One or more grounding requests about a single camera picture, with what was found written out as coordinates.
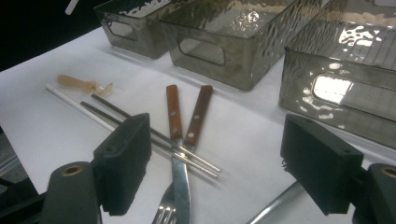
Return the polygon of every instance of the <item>clear plastic bin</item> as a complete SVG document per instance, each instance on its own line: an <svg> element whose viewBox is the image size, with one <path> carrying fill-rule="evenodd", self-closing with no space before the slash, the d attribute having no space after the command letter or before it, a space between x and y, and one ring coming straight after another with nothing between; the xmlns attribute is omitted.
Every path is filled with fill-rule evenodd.
<svg viewBox="0 0 396 224"><path fill-rule="evenodd" d="M331 1L287 45L280 104L396 147L396 2Z"/></svg>
<svg viewBox="0 0 396 224"><path fill-rule="evenodd" d="M112 0L94 11L111 45L157 59L168 50L160 17L188 2Z"/></svg>
<svg viewBox="0 0 396 224"><path fill-rule="evenodd" d="M174 65L249 91L321 0L200 0L161 21Z"/></svg>

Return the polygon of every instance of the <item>plastic storage basket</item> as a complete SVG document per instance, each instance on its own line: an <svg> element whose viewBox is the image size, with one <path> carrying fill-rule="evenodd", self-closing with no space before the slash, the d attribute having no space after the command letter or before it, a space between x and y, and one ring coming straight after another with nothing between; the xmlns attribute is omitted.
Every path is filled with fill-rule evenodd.
<svg viewBox="0 0 396 224"><path fill-rule="evenodd" d="M330 2L287 45L280 104L396 147L396 2Z"/></svg>
<svg viewBox="0 0 396 224"><path fill-rule="evenodd" d="M321 0L200 0L161 19L174 65L251 90Z"/></svg>
<svg viewBox="0 0 396 224"><path fill-rule="evenodd" d="M112 0L94 8L111 45L152 59L167 50L160 17L187 0Z"/></svg>

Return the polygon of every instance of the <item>metal rod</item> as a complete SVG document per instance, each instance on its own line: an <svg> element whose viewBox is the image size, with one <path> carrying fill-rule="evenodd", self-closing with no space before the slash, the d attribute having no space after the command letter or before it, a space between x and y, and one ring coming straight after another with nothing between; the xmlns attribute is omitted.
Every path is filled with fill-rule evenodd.
<svg viewBox="0 0 396 224"><path fill-rule="evenodd" d="M98 96L96 94L92 94L92 98L97 100L97 101L99 101L101 104L107 106L108 108L114 110L115 112L119 113L120 115L122 115L125 118L131 117L131 115L129 115L125 111L119 109L118 107L114 106L113 104L111 104L110 102L108 102L107 100L103 99L102 97L100 97L100 96ZM216 171L218 173L221 172L220 168L218 168L218 167L214 166L213 164L211 164L210 162L208 162L208 161L196 156L192 152L188 151L186 148L176 144L175 142L170 140L168 137L166 137L165 135L159 133L158 131L154 130L153 128L150 128L150 131L153 134L155 134L156 136L158 136L159 138L161 138L167 144L170 144L172 147L177 147L179 150L183 151L187 155L189 155L189 156L193 157L194 159L198 160L200 163L205 164L206 166L210 167L212 170L214 170L214 171Z"/></svg>
<svg viewBox="0 0 396 224"><path fill-rule="evenodd" d="M193 161L190 161L189 159L187 159L187 158L185 158L185 157L183 157L183 156L177 154L177 153L174 152L174 151L172 150L172 148L170 148L169 146L166 146L166 145L164 145L164 144L162 144L162 143L160 143L160 142L158 142L158 141L156 141L156 140L154 140L154 139L151 139L151 143L154 144L154 145L156 145L157 147L160 147L161 149L164 149L164 150L166 150L166 151L172 153L172 155L175 156L176 159L178 159L178 160L180 160L180 161L183 161L183 162L185 162L185 163L187 163L187 164L189 164L189 165L192 165L193 167L195 167L195 168L197 168L198 170L200 170L200 171L206 173L207 175L211 175L211 176L213 176L213 177L219 177L219 176L216 175L215 173L213 173L213 172L207 170L206 168L204 168L204 167L198 165L197 163L195 163L195 162L193 162Z"/></svg>
<svg viewBox="0 0 396 224"><path fill-rule="evenodd" d="M279 196L277 196L273 201L271 201L267 206L265 206L260 213L251 219L247 224L259 224L267 219L271 214L273 214L282 205L296 197L298 194L304 191L303 186L296 181L285 191L283 191Z"/></svg>
<svg viewBox="0 0 396 224"><path fill-rule="evenodd" d="M118 119L115 119L114 117L108 115L107 113L103 112L102 110L96 108L96 107L93 106L93 105L90 105L90 104L85 103L85 102L81 102L80 104L81 104L83 107L85 107L86 109L88 109L89 111L91 111L94 115L96 115L96 116L98 116L98 117L100 117L100 118L104 118L104 119L110 120L111 122L113 122L113 123L115 123L115 124L117 124L117 125L121 125L121 124L122 124L122 121L120 121L120 120L118 120ZM162 149L163 151L172 154L173 156L176 157L176 159L178 159L178 160L180 160L180 161L183 161L183 162L185 162L185 163L187 163L187 164L189 164L189 165L192 165L193 167L195 167L195 168L197 168L198 170L200 170L200 171L206 173L207 175L211 175L211 176L214 176L214 177L218 177L218 175L216 175L216 174L214 174L213 172L207 170L207 169L204 168L203 166L201 166L201 165L199 165L199 164L197 164L197 163L195 163L195 162L193 162L193 161L190 161L190 160L186 159L185 157L183 157L183 156L177 154L171 147L169 147L169 146L167 146L167 145L165 145L165 144L162 144L162 143L160 143L160 142L158 142L157 140L152 139L152 138L151 138L151 143L154 144L154 145L156 145L157 147L159 147L159 148ZM200 157L196 156L195 154L193 154L193 153L191 153L191 154L194 156L194 158L199 158L199 159L201 159Z"/></svg>

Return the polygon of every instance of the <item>metal utensil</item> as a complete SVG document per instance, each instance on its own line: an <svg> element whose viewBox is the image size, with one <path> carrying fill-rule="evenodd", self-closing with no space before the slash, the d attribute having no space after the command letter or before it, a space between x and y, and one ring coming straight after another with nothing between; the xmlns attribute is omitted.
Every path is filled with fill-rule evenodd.
<svg viewBox="0 0 396 224"><path fill-rule="evenodd" d="M152 224L175 224L175 212L174 191L173 185L171 184L161 198L160 206L158 207L157 214Z"/></svg>
<svg viewBox="0 0 396 224"><path fill-rule="evenodd" d="M208 103L210 100L210 96L212 94L213 88L211 86L203 86L201 88L200 94L198 96L197 103L194 108L194 113L191 118L191 123L189 126L189 130L187 131L186 138L189 139L187 141L189 144L189 150L194 151L196 143L198 141L198 137L202 128L202 124L205 118L205 113L208 107ZM181 119L180 119L180 111L178 105L178 92L177 86L171 85L166 88L166 96L167 96L167 104L168 104L168 119L169 119L169 130L170 130L170 138L178 142L182 143L182 130L181 130ZM190 187L187 176L187 166L185 163L172 159L172 175L173 175L173 183L169 186L169 188L173 188L173 200L170 200L168 197L165 197L166 194L169 193L169 188L165 192L162 201L160 202L159 210L157 212L156 217L154 218L153 223L162 223L162 221L177 221L179 224L189 224L191 219L191 206L190 206ZM171 217L171 219L167 219L166 216L162 216L163 213L163 204L168 203L176 208L173 211L173 215L176 213L176 216Z"/></svg>
<svg viewBox="0 0 396 224"><path fill-rule="evenodd" d="M304 191L303 186L299 182L294 182L267 206L265 206L260 213L251 219L247 224L260 224L263 223L271 214L273 214L282 205L296 197L298 194Z"/></svg>
<svg viewBox="0 0 396 224"><path fill-rule="evenodd" d="M184 138L184 147L191 152L195 151L212 92L212 86L203 86L200 90L198 100L191 117L189 129L187 130L186 136ZM187 166L184 163L175 162L173 163L172 170L174 179L175 206L177 209L177 223L190 224L191 199L187 176Z"/></svg>

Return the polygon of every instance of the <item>fork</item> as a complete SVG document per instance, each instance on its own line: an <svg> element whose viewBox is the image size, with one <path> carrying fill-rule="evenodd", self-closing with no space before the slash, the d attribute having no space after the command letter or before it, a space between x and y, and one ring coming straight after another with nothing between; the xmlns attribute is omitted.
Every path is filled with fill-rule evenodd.
<svg viewBox="0 0 396 224"><path fill-rule="evenodd" d="M163 194L152 224L176 224L176 208L173 197L173 184L171 184Z"/></svg>

